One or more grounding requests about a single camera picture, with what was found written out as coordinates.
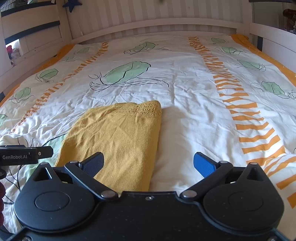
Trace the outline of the left hand in maroon sleeve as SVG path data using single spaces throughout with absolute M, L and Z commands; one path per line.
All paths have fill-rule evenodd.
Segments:
M 2 168 L 0 169 L 0 178 L 1 180 L 3 178 L 6 177 L 6 171 L 3 170 Z M 4 215 L 3 215 L 3 210 L 4 210 L 4 201 L 3 201 L 3 197 L 5 196 L 6 194 L 6 189 L 4 187 L 4 185 L 2 183 L 0 183 L 0 226 L 3 225 L 4 223 Z

